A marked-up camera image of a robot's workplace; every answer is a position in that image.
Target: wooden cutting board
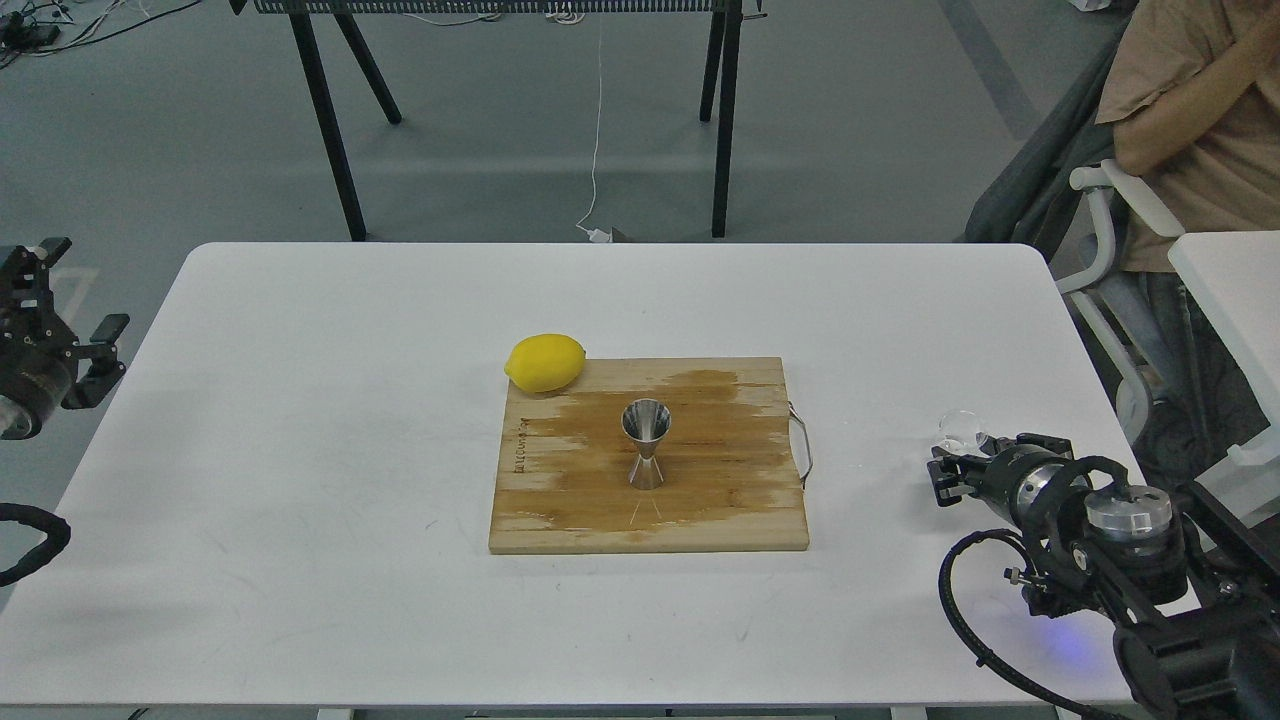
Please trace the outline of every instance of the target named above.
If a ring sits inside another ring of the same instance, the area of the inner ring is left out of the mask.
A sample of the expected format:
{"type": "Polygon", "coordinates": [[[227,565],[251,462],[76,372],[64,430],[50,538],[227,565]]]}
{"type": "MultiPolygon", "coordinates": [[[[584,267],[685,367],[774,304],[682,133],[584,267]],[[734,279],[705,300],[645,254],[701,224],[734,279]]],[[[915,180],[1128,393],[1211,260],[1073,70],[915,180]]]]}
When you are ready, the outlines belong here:
{"type": "Polygon", "coordinates": [[[508,384],[490,552],[808,547],[781,359],[588,360],[556,393],[508,384]],[[641,397],[671,410],[652,491],[627,484],[622,411],[641,397]]]}

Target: white cable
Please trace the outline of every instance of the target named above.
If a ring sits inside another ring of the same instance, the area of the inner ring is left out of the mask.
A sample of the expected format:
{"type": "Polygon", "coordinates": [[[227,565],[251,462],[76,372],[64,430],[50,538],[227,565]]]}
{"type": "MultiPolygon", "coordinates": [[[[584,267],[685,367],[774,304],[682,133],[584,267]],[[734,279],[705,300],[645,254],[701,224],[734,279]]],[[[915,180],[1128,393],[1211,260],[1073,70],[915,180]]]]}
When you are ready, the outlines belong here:
{"type": "Polygon", "coordinates": [[[429,19],[429,18],[424,18],[422,15],[415,15],[412,13],[401,13],[401,14],[404,15],[406,18],[413,18],[415,20],[422,20],[424,23],[426,23],[429,26],[435,26],[435,27],[458,27],[458,26],[468,26],[471,23],[493,23],[493,22],[498,22],[498,19],[502,18],[502,13],[484,13],[484,14],[479,14],[479,15],[476,15],[474,18],[467,18],[465,20],[458,20],[456,23],[442,23],[442,22],[436,22],[436,20],[433,20],[433,19],[429,19]]]}
{"type": "Polygon", "coordinates": [[[582,227],[582,223],[591,217],[595,211],[595,199],[598,186],[595,183],[595,165],[596,160],[600,158],[600,120],[604,118],[604,15],[600,15],[600,37],[595,46],[595,63],[596,63],[596,77],[599,83],[599,90],[595,100],[595,150],[591,151],[591,206],[586,209],[586,214],[582,219],[577,222],[575,227],[591,237],[591,231],[582,227]]]}
{"type": "Polygon", "coordinates": [[[547,13],[547,19],[562,26],[576,26],[586,19],[586,13],[547,13]]]}

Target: jigger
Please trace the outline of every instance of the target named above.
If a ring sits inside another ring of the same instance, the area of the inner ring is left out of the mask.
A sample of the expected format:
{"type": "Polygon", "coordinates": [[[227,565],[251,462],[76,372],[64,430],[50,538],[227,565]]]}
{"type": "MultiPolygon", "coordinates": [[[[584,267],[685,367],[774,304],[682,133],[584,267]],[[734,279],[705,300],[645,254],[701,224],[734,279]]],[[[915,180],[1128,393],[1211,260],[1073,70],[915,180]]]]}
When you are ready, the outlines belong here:
{"type": "Polygon", "coordinates": [[[636,400],[622,411],[622,430],[640,451],[627,475],[631,487],[654,489],[662,484],[662,470],[653,454],[669,429],[671,410],[657,400],[648,397],[636,400]]]}

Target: lemon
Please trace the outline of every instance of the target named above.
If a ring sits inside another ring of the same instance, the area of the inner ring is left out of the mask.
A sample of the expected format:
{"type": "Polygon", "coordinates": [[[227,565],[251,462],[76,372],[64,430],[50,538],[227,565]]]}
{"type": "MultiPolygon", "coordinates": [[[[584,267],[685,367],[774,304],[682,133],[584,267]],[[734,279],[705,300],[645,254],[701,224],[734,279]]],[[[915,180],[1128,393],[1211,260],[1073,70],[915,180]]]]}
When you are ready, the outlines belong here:
{"type": "Polygon", "coordinates": [[[582,372],[586,351],[566,334],[543,333],[516,343],[503,372],[525,392],[559,389],[582,372]]]}

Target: white table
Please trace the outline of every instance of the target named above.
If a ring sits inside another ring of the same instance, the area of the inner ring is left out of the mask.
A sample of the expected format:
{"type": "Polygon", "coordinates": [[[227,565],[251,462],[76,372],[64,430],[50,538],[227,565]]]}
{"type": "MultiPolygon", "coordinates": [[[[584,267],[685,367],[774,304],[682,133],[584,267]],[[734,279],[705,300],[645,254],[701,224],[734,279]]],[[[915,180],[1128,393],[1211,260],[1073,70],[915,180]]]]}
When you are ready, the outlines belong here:
{"type": "Polygon", "coordinates": [[[1271,421],[1199,478],[1252,524],[1262,518],[1251,514],[1280,497],[1280,231],[1188,233],[1170,249],[1169,260],[1271,421]]]}
{"type": "MultiPolygon", "coordinates": [[[[1001,525],[933,502],[952,407],[1135,465],[1027,247],[205,246],[58,509],[70,547],[0,614],[0,705],[1032,702],[938,606],[946,550],[1001,525]],[[489,555],[502,365],[536,332],[781,356],[812,547],[489,555]]],[[[957,565],[978,632],[1059,692],[1126,700],[1110,624],[1028,618],[1015,560],[957,565]]]]}

